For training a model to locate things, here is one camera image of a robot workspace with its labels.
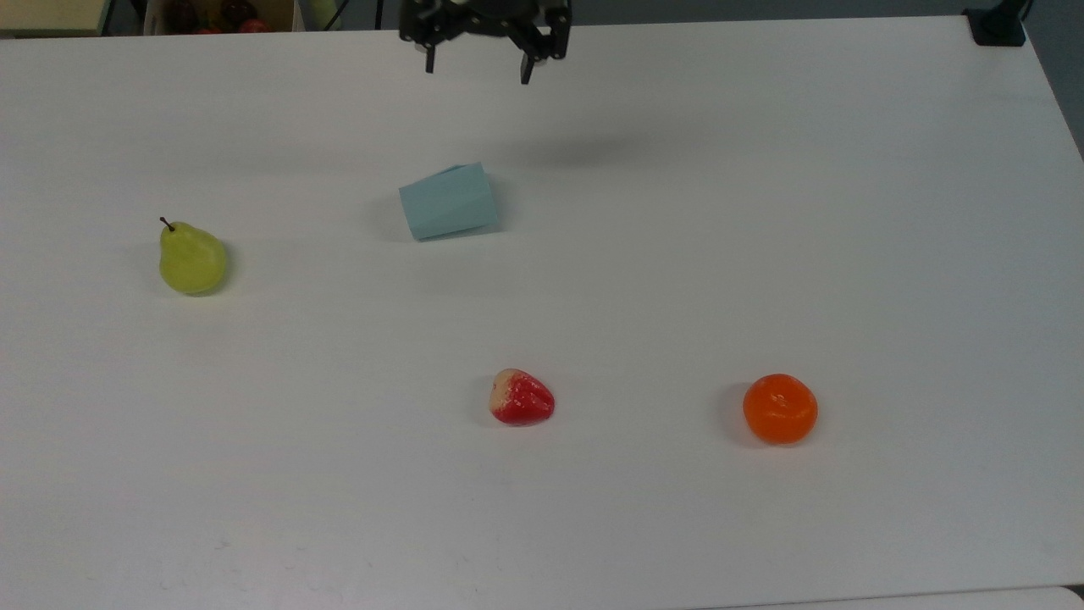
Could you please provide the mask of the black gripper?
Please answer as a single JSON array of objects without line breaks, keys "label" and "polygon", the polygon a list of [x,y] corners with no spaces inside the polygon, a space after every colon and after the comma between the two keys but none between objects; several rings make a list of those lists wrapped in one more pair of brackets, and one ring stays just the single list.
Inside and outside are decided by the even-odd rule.
[{"label": "black gripper", "polygon": [[565,59],[572,37],[569,1],[403,1],[399,38],[422,46],[425,72],[436,48],[460,35],[506,38],[522,50],[520,85],[530,85],[538,59]]}]

